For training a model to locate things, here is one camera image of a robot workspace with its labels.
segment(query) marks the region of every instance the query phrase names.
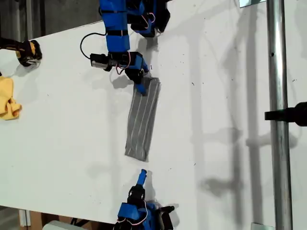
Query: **black cable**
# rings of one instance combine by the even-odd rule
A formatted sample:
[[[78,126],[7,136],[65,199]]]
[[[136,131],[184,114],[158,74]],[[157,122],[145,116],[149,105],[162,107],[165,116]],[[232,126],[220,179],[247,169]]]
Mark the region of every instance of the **black cable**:
[[[99,12],[100,16],[102,17],[102,13],[101,13],[101,8],[100,8],[100,6],[98,7],[98,12]]]
[[[82,38],[82,40],[81,40],[81,42],[80,42],[80,50],[81,50],[82,54],[83,54],[87,59],[89,59],[89,60],[90,60],[90,58],[89,58],[89,57],[83,52],[83,50],[82,50],[82,43],[83,43],[84,39],[86,39],[88,36],[91,36],[91,35],[106,36],[106,33],[105,33],[105,34],[90,33],[90,34],[88,34],[88,35],[86,35],[86,36],[84,36],[84,37]]]

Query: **black mount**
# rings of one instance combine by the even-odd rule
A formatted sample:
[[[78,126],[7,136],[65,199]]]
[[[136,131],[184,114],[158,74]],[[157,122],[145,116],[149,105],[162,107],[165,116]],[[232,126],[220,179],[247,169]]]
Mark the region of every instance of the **black mount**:
[[[298,103],[294,108],[265,112],[266,121],[295,122],[298,126],[307,126],[307,102]]]

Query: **blue plastic part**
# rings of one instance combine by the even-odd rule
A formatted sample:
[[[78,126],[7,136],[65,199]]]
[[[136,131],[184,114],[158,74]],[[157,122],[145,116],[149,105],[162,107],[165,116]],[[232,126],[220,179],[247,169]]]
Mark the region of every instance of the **blue plastic part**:
[[[148,34],[151,32],[152,30],[152,21],[150,21],[150,19],[148,19],[148,28],[146,30],[135,30],[136,33],[138,34]]]
[[[142,69],[144,65],[144,59],[142,56],[137,55],[133,65],[129,65],[129,69]]]
[[[146,179],[146,174],[147,171],[145,169],[142,169],[140,176],[138,178],[137,184],[140,184],[143,186],[145,179]],[[144,220],[144,222],[140,225],[139,229],[144,229],[144,230],[156,230],[156,205],[153,203],[146,203],[146,208],[147,210],[142,207],[137,209],[137,206],[127,204],[127,203],[122,203],[118,212],[118,218],[127,218],[127,219],[132,219],[135,221],[141,221],[145,215],[146,211],[147,213],[147,218]]]
[[[142,169],[136,184],[140,184],[143,186],[145,183],[146,176],[147,176],[147,171],[145,169]]]
[[[145,62],[145,60],[143,61],[143,70],[147,73],[149,71],[148,66]]]
[[[141,94],[146,94],[146,89],[142,84],[135,84],[135,87]]]
[[[132,14],[132,15],[143,15],[144,11],[145,11],[145,6],[143,4],[143,2],[140,2],[139,8],[137,10],[128,10],[128,14]]]
[[[118,211],[118,217],[130,218],[133,220],[138,220],[140,214],[135,205],[130,205],[127,203],[121,203],[120,209]]]
[[[106,46],[109,52],[126,52],[130,50],[129,36],[106,36]]]
[[[111,11],[102,12],[106,30],[128,29],[126,0],[100,0],[100,8],[102,11]],[[106,45],[109,52],[126,52],[130,50],[129,36],[106,35]]]

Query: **wire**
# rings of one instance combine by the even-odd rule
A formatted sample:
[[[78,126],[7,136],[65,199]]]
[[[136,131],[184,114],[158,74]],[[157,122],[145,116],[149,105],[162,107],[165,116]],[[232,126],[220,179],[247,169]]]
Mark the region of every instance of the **wire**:
[[[116,72],[118,75],[120,75],[126,68],[128,68],[130,66],[130,63],[131,63],[131,55],[130,55],[130,52],[128,51],[128,56],[129,56],[129,63],[126,67],[122,68],[120,67],[118,64],[116,65]]]
[[[91,35],[106,36],[106,33],[105,33],[105,34],[90,33],[90,34],[88,34],[88,35],[86,35],[86,36],[84,36],[84,37],[82,38],[82,40],[81,40],[81,42],[80,42],[80,50],[81,50],[81,53],[82,53],[87,59],[89,59],[89,60],[90,60],[90,58],[89,58],[89,57],[83,52],[83,50],[82,50],[82,43],[83,43],[83,41],[84,41],[88,36],[91,36]]]
[[[145,27],[145,29],[148,29],[148,27],[149,27],[149,24],[148,24],[148,22],[146,21],[146,19],[144,18],[144,16],[142,15],[142,18],[144,19],[144,21],[146,22],[146,24],[147,24],[147,27]]]
[[[154,23],[154,21],[155,21],[155,15],[154,15],[154,13],[149,13],[149,14],[151,14],[151,15],[153,16],[153,21],[152,21],[152,23]]]
[[[143,220],[141,220],[139,223],[136,223],[136,224],[132,224],[129,220],[127,220],[132,226],[140,225],[140,224],[142,224],[142,223],[146,220],[147,215],[148,215],[148,210],[147,210],[146,201],[144,201],[144,204],[145,204],[145,209],[146,209],[146,216],[145,216],[145,218],[144,218]]]

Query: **black clamp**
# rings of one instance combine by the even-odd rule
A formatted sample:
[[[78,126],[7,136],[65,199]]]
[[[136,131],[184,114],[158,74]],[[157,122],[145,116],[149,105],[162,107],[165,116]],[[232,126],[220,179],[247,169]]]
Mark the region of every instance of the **black clamp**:
[[[138,208],[144,207],[145,189],[142,185],[137,184],[133,186],[128,195],[127,203],[136,205]]]
[[[307,102],[298,103],[294,108],[265,112],[266,121],[295,122],[298,126],[307,126]]]

